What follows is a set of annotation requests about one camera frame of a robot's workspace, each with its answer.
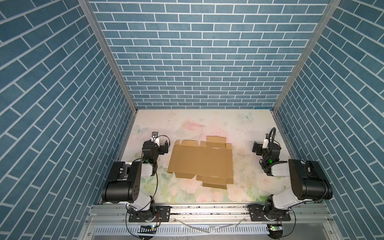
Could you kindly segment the brown cardboard paper box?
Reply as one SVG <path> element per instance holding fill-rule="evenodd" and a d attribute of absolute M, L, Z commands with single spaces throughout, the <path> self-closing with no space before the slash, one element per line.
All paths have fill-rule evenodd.
<path fill-rule="evenodd" d="M 219 136 L 208 136 L 200 142 L 177 140 L 168 173 L 180 179 L 196 178 L 203 187 L 226 190 L 234 184 L 233 146 Z"/>

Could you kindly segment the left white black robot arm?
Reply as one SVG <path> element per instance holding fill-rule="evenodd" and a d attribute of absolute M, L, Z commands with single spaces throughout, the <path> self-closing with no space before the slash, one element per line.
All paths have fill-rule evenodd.
<path fill-rule="evenodd" d="M 141 192 L 141 180 L 155 177 L 158 182 L 158 157 L 167 154 L 170 141 L 163 145 L 158 138 L 143 143 L 142 156 L 127 162 L 113 163 L 102 190 L 102 203 L 124 204 L 127 213 L 136 222 L 149 222 L 159 214 L 156 210 L 154 195 Z"/>

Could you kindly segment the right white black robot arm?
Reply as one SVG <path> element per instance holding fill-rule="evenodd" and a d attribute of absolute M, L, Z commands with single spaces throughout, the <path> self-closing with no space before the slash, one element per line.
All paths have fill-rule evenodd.
<path fill-rule="evenodd" d="M 291 186 L 279 194 L 271 194 L 264 204 L 247 206 L 252 221 L 290 221 L 289 211 L 297 205 L 329 200 L 333 189 L 316 161 L 279 159 L 281 147 L 273 140 L 254 142 L 252 152 L 261 156 L 260 165 L 269 177 L 289 178 Z"/>

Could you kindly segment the right green circuit board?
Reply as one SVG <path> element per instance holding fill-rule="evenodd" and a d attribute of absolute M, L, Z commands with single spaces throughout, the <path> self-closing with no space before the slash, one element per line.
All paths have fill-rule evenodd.
<path fill-rule="evenodd" d="M 283 226 L 279 224 L 270 224 L 268 225 L 270 232 L 283 232 Z"/>

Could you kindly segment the green circuit board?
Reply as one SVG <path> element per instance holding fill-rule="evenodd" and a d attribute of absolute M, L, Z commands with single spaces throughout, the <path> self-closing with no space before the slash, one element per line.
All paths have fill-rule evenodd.
<path fill-rule="evenodd" d="M 144 234 L 155 234 L 157 232 L 157 228 L 155 226 L 140 226 L 138 228 L 138 235 Z"/>
<path fill-rule="evenodd" d="M 283 232 L 283 226 L 279 224 L 270 224 L 268 225 L 270 232 Z"/>

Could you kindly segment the left green circuit board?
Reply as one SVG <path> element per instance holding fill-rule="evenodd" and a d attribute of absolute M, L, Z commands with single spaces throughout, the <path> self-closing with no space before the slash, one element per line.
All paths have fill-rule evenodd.
<path fill-rule="evenodd" d="M 140 226 L 138 228 L 138 235 L 144 234 L 155 234 L 157 232 L 157 228 L 155 226 Z"/>

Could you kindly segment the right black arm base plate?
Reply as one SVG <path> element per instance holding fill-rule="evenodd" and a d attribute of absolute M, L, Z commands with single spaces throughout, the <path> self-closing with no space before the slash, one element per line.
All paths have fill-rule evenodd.
<path fill-rule="evenodd" d="M 289 222 L 291 217 L 288 210 L 279 210 L 274 207 L 266 207 L 260 204 L 251 204 L 246 207 L 252 222 Z"/>

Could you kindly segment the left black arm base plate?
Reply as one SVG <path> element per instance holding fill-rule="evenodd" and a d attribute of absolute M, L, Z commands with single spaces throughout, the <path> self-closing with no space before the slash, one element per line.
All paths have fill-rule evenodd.
<path fill-rule="evenodd" d="M 169 222 L 171 214 L 170 206 L 151 206 L 146 211 L 132 212 L 129 213 L 128 222 L 130 223 L 144 223 L 144 222 L 155 222 L 156 218 L 163 222 Z"/>

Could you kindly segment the aluminium front rail frame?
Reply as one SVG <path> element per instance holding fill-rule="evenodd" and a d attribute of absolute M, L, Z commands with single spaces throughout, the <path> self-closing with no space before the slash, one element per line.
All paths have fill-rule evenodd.
<path fill-rule="evenodd" d="M 161 204 L 170 206 L 169 222 L 156 220 L 151 223 L 130 223 L 123 205 L 105 204 L 94 205 L 80 233 L 80 240 L 340 240 L 342 235 L 332 219 L 328 208 L 323 203 L 309 203 L 297 206 L 289 213 L 289 222 L 252 222 L 246 209 L 246 203 L 228 204 Z M 270 232 L 269 235 L 208 235 L 189 237 L 147 237 L 147 236 L 94 236 L 94 229 L 98 226 L 119 227 L 129 225 L 155 226 L 181 224 L 174 219 L 189 225 L 227 225 L 240 224 L 279 224 L 283 232 Z"/>

